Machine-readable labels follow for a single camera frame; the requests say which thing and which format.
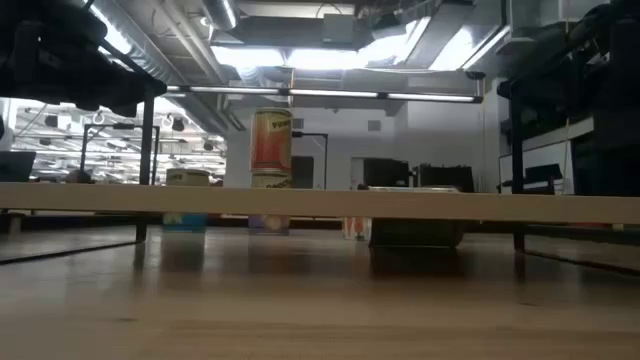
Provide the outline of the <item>dark computer monitor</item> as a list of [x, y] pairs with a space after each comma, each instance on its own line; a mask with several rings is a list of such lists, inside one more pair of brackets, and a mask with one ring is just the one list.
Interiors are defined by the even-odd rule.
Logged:
[[36, 152], [0, 151], [0, 182], [27, 182]]

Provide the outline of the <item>mandarin oranges can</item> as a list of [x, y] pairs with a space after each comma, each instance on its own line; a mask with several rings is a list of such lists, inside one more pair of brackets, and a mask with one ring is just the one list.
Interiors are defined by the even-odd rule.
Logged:
[[455, 249], [467, 223], [458, 220], [372, 218], [371, 247], [439, 247]]

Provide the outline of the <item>tomato can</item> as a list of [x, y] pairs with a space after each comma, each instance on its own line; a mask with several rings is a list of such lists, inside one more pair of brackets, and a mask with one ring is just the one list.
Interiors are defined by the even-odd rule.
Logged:
[[[167, 169], [166, 184], [168, 186], [208, 186], [209, 173], [196, 169]], [[162, 227], [168, 232], [204, 232], [207, 219], [208, 215], [202, 213], [165, 213]]]

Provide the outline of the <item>black chair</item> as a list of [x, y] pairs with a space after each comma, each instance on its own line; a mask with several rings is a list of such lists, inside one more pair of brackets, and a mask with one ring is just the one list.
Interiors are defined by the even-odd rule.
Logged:
[[528, 167], [524, 170], [523, 193], [555, 195], [562, 190], [564, 178], [558, 163]]

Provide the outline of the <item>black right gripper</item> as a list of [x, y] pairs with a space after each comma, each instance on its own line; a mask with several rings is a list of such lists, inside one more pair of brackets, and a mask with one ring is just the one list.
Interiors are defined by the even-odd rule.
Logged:
[[564, 44], [539, 45], [531, 54], [524, 79], [507, 79], [497, 87], [505, 99], [523, 98], [523, 105], [551, 118], [586, 118], [598, 87], [601, 46], [586, 43], [554, 58]]

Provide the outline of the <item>wooden shelf board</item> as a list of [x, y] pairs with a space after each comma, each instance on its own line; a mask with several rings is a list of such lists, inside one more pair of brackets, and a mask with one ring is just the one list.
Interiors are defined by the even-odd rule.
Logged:
[[0, 183], [0, 209], [640, 225], [640, 198]]

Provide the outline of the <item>white desk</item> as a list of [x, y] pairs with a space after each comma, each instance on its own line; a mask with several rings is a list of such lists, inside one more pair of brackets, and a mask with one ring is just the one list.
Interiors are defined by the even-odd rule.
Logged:
[[523, 142], [524, 170], [528, 167], [558, 163], [564, 178], [562, 190], [555, 195], [574, 195], [574, 165], [572, 141], [593, 131], [593, 119], [552, 130]]

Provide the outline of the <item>black equipment rack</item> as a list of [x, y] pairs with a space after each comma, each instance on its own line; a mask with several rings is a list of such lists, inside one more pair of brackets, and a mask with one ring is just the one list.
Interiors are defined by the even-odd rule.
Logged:
[[470, 166], [432, 166], [420, 164], [413, 168], [417, 187], [452, 186], [464, 193], [475, 191], [472, 168]]

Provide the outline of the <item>peaches can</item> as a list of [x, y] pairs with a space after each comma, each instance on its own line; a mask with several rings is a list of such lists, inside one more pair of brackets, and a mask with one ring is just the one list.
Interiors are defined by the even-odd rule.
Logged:
[[[255, 172], [252, 174], [252, 188], [290, 188], [290, 173]], [[288, 235], [290, 218], [285, 215], [250, 215], [249, 232], [253, 235]]]

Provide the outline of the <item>round silver ventilation duct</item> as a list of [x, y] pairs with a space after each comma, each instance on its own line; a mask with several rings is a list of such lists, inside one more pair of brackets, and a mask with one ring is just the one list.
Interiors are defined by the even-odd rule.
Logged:
[[211, 25], [220, 31], [228, 31], [238, 24], [239, 15], [235, 0], [201, 0], [203, 11]]

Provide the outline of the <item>black cabinet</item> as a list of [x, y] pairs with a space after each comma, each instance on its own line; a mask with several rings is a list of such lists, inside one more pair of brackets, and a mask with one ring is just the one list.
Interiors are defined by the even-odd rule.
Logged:
[[409, 186], [409, 164], [405, 161], [367, 158], [363, 165], [364, 184], [369, 187]]

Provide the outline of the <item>black tube stand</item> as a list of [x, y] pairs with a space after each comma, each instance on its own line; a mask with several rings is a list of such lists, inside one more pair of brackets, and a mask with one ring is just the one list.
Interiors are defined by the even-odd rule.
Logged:
[[329, 145], [329, 134], [327, 133], [305, 133], [302, 131], [292, 131], [292, 138], [303, 138], [303, 137], [319, 137], [324, 140], [324, 169], [323, 169], [323, 188], [327, 190], [327, 179], [328, 179], [328, 145]]

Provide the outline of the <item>long linear ceiling light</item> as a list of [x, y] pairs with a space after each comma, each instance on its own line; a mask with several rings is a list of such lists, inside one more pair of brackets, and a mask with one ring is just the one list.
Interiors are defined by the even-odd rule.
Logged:
[[302, 97], [332, 97], [375, 99], [392, 101], [419, 101], [442, 103], [481, 103], [481, 96], [449, 95], [435, 93], [398, 93], [381, 91], [351, 91], [351, 90], [325, 90], [302, 88], [254, 88], [254, 87], [224, 87], [224, 86], [192, 86], [169, 85], [168, 93], [211, 93], [225, 95], [259, 95], [259, 96], [302, 96]]

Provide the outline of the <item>black background rig frame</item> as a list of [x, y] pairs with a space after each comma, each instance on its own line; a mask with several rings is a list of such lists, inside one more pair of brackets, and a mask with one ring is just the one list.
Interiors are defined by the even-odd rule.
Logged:
[[[98, 128], [99, 130], [92, 135], [92, 137], [89, 137], [89, 131], [92, 128]], [[91, 139], [93, 139], [95, 136], [97, 136], [103, 129], [105, 128], [112, 128], [112, 129], [116, 129], [116, 130], [134, 130], [134, 129], [143, 129], [142, 125], [135, 125], [132, 123], [123, 123], [123, 122], [117, 122], [117, 123], [113, 123], [113, 124], [86, 124], [84, 125], [84, 129], [83, 129], [83, 136], [82, 136], [82, 148], [81, 148], [81, 155], [80, 155], [80, 165], [79, 165], [79, 170], [80, 171], [85, 171], [85, 164], [86, 164], [86, 155], [87, 155], [87, 145], [90, 142]], [[159, 153], [159, 144], [160, 144], [160, 127], [159, 126], [152, 126], [152, 129], [154, 130], [155, 134], [154, 137], [152, 138], [153, 140], [153, 157], [152, 160], [150, 162], [150, 171], [151, 171], [151, 176], [150, 176], [150, 184], [151, 185], [155, 185], [156, 184], [156, 174], [157, 174], [157, 161], [158, 161], [158, 153]]]

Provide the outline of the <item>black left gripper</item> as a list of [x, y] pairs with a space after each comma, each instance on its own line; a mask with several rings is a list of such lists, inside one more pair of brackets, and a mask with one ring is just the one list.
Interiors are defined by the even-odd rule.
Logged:
[[148, 95], [167, 92], [167, 85], [152, 76], [143, 76], [114, 63], [96, 50], [62, 48], [62, 101], [77, 108], [95, 111], [99, 107], [134, 117]]

